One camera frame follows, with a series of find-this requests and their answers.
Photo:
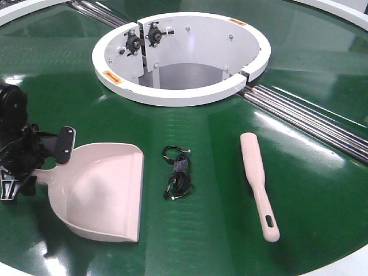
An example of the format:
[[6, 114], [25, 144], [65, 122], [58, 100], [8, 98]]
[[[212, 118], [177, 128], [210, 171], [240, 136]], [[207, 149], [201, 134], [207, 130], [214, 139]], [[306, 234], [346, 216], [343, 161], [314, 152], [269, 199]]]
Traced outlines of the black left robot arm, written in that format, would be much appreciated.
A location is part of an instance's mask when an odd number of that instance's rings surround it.
[[54, 156], [57, 135], [28, 122], [28, 96], [19, 87], [1, 83], [1, 202], [17, 203], [18, 194], [36, 194], [33, 172]]

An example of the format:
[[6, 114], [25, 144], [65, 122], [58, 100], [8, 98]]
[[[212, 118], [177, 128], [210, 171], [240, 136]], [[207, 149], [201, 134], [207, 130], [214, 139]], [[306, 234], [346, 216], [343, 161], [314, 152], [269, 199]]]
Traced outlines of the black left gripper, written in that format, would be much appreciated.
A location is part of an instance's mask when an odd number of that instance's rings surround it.
[[1, 144], [1, 202], [16, 204], [19, 194], [36, 194], [36, 176], [29, 173], [40, 168], [46, 158], [55, 155], [58, 135], [42, 132], [37, 124], [26, 124], [10, 141]]

